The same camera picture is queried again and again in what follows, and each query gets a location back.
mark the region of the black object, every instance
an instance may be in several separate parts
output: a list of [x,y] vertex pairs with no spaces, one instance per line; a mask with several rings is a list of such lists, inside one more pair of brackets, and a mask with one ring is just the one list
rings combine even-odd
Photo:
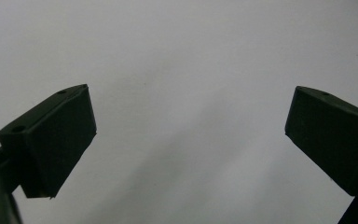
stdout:
[[358,223],[358,107],[324,91],[296,87],[285,131],[342,189],[356,196],[340,223]]
[[18,185],[28,198],[55,197],[95,134],[87,85],[58,91],[9,123],[0,131],[0,202]]

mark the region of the white surface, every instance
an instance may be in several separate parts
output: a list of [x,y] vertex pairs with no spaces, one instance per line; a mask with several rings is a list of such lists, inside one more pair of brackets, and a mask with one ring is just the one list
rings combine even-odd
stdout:
[[88,83],[98,135],[31,223],[337,223],[284,135],[296,85],[358,106],[358,0],[0,1],[0,129]]

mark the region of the white background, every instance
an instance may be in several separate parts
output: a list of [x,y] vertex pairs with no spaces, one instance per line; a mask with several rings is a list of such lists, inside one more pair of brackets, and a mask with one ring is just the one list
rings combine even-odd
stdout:
[[0,1],[0,129],[89,84],[98,134],[31,223],[325,223],[349,197],[284,135],[297,85],[358,106],[358,0]]

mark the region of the gray surface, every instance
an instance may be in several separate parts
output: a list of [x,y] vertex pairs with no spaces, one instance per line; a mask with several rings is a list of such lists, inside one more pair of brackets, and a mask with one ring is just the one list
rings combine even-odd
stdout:
[[296,85],[358,105],[358,0],[0,2],[0,128],[88,83],[98,135],[30,223],[337,223],[284,136]]

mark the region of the screw hole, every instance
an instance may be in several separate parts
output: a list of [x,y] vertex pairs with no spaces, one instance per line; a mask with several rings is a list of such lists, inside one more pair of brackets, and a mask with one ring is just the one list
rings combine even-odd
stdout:
[[21,125],[21,126],[15,127],[15,128],[12,129],[11,131],[12,131],[13,133],[20,133],[20,132],[22,132],[22,131],[24,131],[24,130],[25,130],[25,126]]

